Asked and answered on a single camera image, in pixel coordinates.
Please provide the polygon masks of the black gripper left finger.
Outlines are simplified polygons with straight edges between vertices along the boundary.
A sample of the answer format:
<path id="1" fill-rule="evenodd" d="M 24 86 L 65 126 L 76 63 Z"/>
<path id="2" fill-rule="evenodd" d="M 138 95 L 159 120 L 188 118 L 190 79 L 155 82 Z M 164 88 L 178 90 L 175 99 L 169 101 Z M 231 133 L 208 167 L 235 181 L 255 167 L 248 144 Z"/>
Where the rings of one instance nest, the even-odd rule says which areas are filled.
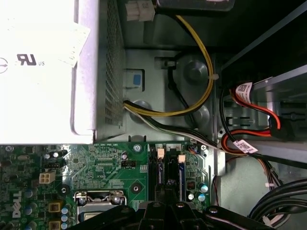
<path id="1" fill-rule="evenodd" d="M 165 225 L 166 186 L 155 186 L 155 200 L 145 203 L 137 211 L 129 206 L 117 206 L 88 220 L 80 222 L 70 230 L 162 230 Z"/>

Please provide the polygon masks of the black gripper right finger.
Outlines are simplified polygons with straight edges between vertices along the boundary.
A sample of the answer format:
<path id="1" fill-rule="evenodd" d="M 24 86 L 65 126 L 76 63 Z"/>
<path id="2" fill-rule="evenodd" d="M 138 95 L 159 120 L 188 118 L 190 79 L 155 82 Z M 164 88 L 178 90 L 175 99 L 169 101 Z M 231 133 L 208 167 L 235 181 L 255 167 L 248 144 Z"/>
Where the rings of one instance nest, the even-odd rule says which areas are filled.
<path id="1" fill-rule="evenodd" d="M 166 222 L 170 230 L 272 230 L 265 224 L 218 206 L 203 211 L 180 200 L 182 186 L 175 180 L 166 181 Z"/>

